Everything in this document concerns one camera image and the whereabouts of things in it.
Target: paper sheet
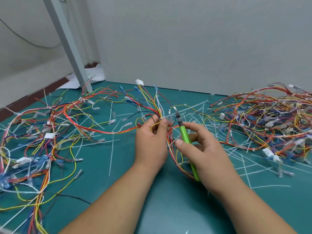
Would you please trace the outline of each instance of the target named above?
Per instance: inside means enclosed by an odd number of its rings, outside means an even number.
[[[87,71],[88,78],[91,78],[91,76],[95,74],[95,76],[91,80],[91,84],[105,80],[104,70],[103,70],[102,64],[100,63],[94,68],[87,68],[86,71]],[[80,87],[80,84],[78,82],[78,79],[75,73],[72,73],[65,77],[69,80],[69,82],[63,84],[58,89],[77,89]]]

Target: white wall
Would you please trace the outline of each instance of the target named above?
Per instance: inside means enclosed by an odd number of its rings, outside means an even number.
[[[85,0],[67,0],[69,26],[84,64],[99,61]],[[67,6],[62,3],[65,15]],[[46,47],[60,40],[42,0],[0,0],[0,18],[25,39]],[[72,72],[62,46],[41,49],[0,22],[0,103],[8,105]]]
[[[228,95],[312,88],[312,0],[87,1],[108,81]]]

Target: metal post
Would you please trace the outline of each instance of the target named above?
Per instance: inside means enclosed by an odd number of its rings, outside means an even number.
[[[91,84],[85,85],[88,81],[88,75],[82,63],[80,54],[76,47],[73,35],[69,29],[66,17],[62,10],[60,0],[43,0],[54,27],[59,35],[60,41],[67,54],[68,60],[80,83],[80,87],[86,92],[92,92]]]

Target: gray panel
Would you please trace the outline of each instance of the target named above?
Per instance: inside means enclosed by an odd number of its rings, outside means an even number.
[[[312,0],[87,1],[108,81],[218,94],[312,87]]]

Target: forearm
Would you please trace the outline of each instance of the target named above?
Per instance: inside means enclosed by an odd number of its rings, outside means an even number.
[[[134,233],[156,174],[134,164],[60,233]]]
[[[243,182],[220,197],[238,234],[296,232]]]

